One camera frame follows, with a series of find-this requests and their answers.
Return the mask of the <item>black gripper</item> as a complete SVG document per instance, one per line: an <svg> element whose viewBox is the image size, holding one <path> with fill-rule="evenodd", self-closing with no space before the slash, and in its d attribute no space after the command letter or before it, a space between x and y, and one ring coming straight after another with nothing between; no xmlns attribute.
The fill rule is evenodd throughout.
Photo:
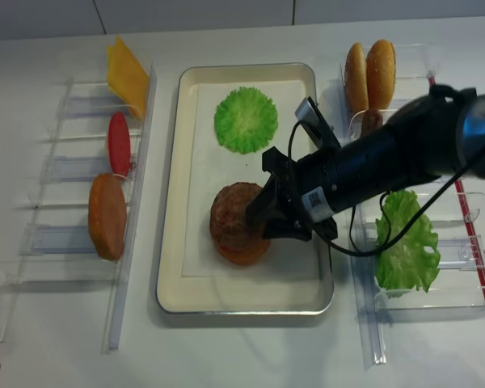
<svg viewBox="0 0 485 388"><path fill-rule="evenodd" d="M270 177L247 206L246 220L249 225L265 223L263 238L307 242L316 234L331 244L338 237L321 152L293 161L272 147L263 153L262 169Z"/></svg>

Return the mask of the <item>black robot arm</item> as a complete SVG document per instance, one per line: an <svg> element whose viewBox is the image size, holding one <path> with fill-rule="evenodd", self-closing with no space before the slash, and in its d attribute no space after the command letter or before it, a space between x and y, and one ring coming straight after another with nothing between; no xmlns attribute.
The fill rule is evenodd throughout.
<svg viewBox="0 0 485 388"><path fill-rule="evenodd" d="M485 179L485 95L433 85L383 126L341 145L311 98L295 113L315 151L292 160L263 153L270 177L247 206L246 219L264 237L334 239L334 216L384 192L430 183L443 175Z"/></svg>

